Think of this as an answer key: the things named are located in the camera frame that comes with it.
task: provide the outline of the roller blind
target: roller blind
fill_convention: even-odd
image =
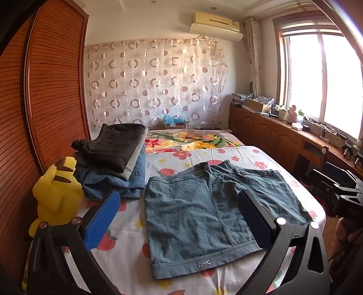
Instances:
[[[283,37],[301,34],[332,34],[342,36],[336,25],[325,16],[301,17],[279,23]]]

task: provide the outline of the window pane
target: window pane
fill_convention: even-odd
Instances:
[[[327,98],[324,121],[359,137],[363,111],[360,61],[348,40],[323,35],[327,68]]]
[[[317,35],[290,38],[291,95],[290,106],[296,105],[308,115],[319,118],[322,100],[322,58]]]

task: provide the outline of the pink bottle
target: pink bottle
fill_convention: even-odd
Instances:
[[[290,107],[289,111],[287,112],[287,122],[292,124],[292,123],[296,123],[297,122],[297,111],[296,111],[296,106],[293,105],[292,107]]]

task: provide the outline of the window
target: window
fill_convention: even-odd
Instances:
[[[361,138],[362,67],[348,40],[323,17],[284,20],[278,27],[280,104],[296,105],[352,141]]]

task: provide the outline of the black folded garment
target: black folded garment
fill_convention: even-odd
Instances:
[[[123,173],[145,128],[133,123],[103,124],[95,140],[75,140],[71,146],[89,165]]]

